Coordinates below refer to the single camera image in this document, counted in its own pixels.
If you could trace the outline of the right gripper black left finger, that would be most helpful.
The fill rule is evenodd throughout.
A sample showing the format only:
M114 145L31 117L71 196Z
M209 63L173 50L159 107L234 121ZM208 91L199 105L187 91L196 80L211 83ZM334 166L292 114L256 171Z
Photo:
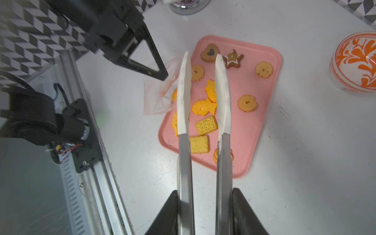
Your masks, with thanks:
M178 206L179 196L177 190L174 190L145 235L177 235Z

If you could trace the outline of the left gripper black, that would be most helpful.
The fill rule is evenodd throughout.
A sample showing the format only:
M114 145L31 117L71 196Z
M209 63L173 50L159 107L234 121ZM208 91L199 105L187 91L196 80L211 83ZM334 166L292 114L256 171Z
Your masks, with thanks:
M144 23L144 17L131 1L46 1L86 32L84 46L118 66L148 75L160 81L167 69ZM145 41L158 67L151 69L130 58Z

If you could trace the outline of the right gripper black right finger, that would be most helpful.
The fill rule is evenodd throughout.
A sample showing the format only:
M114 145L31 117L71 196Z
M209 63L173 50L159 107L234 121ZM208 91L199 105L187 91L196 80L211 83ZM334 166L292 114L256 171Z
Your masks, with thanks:
M233 234L234 235L268 235L253 209L245 199L240 189L234 188L233 204Z

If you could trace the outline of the clear resealable bag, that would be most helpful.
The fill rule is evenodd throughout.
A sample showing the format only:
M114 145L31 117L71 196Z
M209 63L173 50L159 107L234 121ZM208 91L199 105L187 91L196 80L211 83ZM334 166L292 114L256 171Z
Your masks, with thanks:
M171 96L177 89L180 67L183 61L184 51L173 51L162 56L168 76L164 81L150 76L144 77L144 115L165 114L176 107Z

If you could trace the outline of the round orange cookie bottom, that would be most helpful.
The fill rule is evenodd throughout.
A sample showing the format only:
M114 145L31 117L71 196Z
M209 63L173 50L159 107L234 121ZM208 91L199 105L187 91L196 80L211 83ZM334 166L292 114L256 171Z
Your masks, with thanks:
M232 150L230 151L230 156L231 156L231 159L233 161L234 160L234 156L233 156ZM218 161L218 148L216 148L215 151L214 151L213 160L214 160L215 164L217 164L217 161Z

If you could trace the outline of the yellow cookies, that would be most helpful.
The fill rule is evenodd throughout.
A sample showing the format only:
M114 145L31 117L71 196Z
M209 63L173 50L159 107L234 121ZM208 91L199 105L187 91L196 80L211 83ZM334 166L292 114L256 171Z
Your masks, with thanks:
M173 103L176 102L177 99L177 89L174 90L173 94L171 95L171 100ZM175 112L172 117L171 127L174 129L175 137L178 136L178 126L177 126L177 113Z

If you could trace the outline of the yellow rectangular biscuit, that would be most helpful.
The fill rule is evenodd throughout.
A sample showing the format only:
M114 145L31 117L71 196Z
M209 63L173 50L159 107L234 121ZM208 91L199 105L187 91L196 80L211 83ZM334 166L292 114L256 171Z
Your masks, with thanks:
M209 152L209 137L196 136L190 137L191 153L208 153Z

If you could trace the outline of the yellow fish cookie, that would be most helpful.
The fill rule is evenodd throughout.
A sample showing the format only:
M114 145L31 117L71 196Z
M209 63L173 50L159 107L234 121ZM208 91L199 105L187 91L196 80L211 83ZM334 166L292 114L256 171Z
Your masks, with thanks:
M201 115L201 116L205 116L207 115L207 113L210 113L212 116L214 116L216 109L217 109L217 104L211 102L210 99L199 100L196 103L194 103L192 106L192 112L195 115Z

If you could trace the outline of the yellow square cracker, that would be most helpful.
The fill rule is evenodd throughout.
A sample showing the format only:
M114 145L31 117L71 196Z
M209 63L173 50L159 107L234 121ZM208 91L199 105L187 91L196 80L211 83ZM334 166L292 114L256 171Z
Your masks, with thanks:
M214 116L210 116L196 122L195 127L199 136L206 135L218 129L218 125Z

